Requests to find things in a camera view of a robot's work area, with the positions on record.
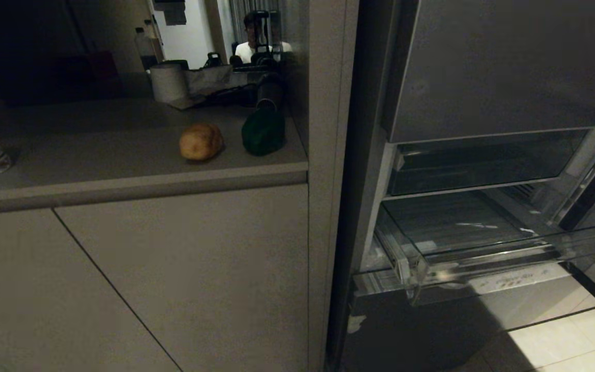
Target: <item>white wall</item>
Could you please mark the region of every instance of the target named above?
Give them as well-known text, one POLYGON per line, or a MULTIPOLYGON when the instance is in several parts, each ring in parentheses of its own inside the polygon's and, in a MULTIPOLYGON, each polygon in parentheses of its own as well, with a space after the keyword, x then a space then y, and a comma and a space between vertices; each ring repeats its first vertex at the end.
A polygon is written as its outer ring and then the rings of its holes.
POLYGON ((164 13, 153 12, 158 21, 165 58, 187 59, 192 70, 203 67, 208 60, 208 53, 215 52, 204 1, 185 2, 187 22, 177 26, 167 26, 164 13))
POLYGON ((231 44, 236 40, 236 35, 233 33, 233 21, 231 19, 231 5, 229 0, 217 0, 217 9, 220 11, 220 23, 222 24, 222 37, 224 37, 224 47, 226 48, 226 60, 233 56, 231 44))

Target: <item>kitchen appliance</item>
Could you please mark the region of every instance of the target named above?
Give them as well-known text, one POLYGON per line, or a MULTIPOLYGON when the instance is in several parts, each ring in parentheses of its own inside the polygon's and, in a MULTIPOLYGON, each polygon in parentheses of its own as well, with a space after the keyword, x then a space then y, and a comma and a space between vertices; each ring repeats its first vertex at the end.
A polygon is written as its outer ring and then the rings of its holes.
POLYGON ((441 370, 595 262, 595 2, 361 0, 331 370, 441 370))

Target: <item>freezer drawer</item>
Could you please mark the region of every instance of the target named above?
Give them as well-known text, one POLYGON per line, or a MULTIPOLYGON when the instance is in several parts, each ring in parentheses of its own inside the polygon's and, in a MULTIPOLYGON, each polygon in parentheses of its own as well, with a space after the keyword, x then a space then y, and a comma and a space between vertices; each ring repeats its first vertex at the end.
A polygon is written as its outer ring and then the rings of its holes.
POLYGON ((479 277, 595 256, 595 226, 560 230, 497 190, 385 201, 375 236, 416 306, 439 301, 431 288, 475 295, 479 277))

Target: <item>paper towel roll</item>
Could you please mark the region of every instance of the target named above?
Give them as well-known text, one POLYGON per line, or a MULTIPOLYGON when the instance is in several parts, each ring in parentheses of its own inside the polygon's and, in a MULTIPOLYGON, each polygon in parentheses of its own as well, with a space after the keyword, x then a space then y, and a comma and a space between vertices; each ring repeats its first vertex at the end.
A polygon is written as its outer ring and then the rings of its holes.
POLYGON ((163 64, 151 67, 153 96, 158 102, 169 103, 187 97, 187 84, 180 65, 163 64))

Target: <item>countertop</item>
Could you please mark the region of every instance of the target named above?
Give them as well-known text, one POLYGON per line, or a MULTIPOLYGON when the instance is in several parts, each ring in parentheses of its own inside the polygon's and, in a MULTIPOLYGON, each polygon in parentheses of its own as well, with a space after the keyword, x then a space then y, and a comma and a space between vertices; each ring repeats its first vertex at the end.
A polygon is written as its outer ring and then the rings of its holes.
POLYGON ((307 172, 290 117, 281 150, 262 157, 245 151, 241 128, 252 112, 238 106, 178 111, 152 99, 11 109, 30 135, 1 141, 15 164, 0 175, 0 200, 307 172), (203 163, 179 152, 182 130, 196 122, 218 125, 225 142, 224 151, 203 163))

